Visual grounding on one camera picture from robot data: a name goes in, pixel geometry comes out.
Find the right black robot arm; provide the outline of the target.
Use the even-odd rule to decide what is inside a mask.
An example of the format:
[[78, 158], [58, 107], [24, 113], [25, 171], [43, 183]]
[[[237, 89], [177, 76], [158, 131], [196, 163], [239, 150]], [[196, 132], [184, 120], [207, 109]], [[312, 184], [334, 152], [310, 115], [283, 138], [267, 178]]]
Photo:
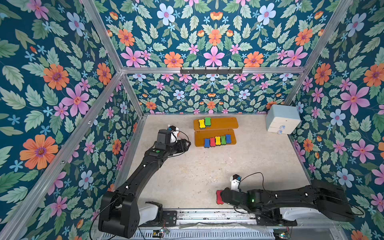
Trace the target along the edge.
[[308, 217], [309, 213], [320, 213], [337, 222], [355, 220], [344, 189], [319, 180], [292, 190], [242, 192], [225, 188], [217, 191], [217, 203], [255, 215], [262, 226], [296, 226], [296, 219]]

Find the yellow eraser top shelf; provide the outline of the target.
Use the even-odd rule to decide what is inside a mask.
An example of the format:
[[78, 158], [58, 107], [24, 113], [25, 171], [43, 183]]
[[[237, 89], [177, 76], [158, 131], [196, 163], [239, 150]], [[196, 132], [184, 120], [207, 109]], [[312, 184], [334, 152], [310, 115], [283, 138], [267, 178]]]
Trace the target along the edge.
[[206, 128], [205, 119], [198, 120], [198, 123], [199, 123], [199, 128], [200, 129], [205, 129]]

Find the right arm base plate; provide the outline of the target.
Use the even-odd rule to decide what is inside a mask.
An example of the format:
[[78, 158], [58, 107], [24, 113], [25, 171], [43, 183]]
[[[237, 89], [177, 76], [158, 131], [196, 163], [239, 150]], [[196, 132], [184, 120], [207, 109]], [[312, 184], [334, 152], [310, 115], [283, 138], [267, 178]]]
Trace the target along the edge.
[[264, 212], [261, 215], [255, 215], [258, 226], [267, 227], [296, 227], [297, 221], [289, 221], [283, 219], [280, 209], [274, 209]]

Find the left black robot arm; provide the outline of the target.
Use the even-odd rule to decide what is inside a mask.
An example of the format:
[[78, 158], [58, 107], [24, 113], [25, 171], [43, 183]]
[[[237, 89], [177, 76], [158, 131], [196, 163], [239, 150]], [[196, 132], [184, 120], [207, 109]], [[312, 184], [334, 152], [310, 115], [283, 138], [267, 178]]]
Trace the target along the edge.
[[159, 130], [157, 140], [145, 152], [133, 174], [114, 192], [103, 195], [97, 219], [100, 232], [129, 239], [143, 224], [164, 224], [162, 204], [149, 201], [139, 207], [138, 200], [149, 180], [168, 158], [178, 157], [189, 150], [189, 138], [179, 139], [179, 133], [175, 126]]

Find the green eraser top shelf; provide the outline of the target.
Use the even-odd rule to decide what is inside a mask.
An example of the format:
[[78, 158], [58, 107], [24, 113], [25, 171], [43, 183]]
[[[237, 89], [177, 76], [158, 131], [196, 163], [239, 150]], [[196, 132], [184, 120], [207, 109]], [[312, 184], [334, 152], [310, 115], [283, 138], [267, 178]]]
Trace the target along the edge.
[[206, 117], [205, 120], [205, 126], [206, 127], [210, 127], [212, 125], [212, 122], [211, 122], [211, 118], [210, 117]]

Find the red eraser top shelf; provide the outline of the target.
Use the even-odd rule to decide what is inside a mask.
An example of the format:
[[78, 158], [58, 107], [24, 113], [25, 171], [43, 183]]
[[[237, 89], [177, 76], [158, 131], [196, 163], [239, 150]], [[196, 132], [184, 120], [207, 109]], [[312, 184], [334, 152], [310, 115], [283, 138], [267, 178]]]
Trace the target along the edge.
[[223, 190], [217, 190], [216, 191], [216, 197], [217, 197], [216, 203], [217, 203], [217, 205], [223, 205], [224, 204], [223, 199], [222, 199], [222, 192], [223, 192]]

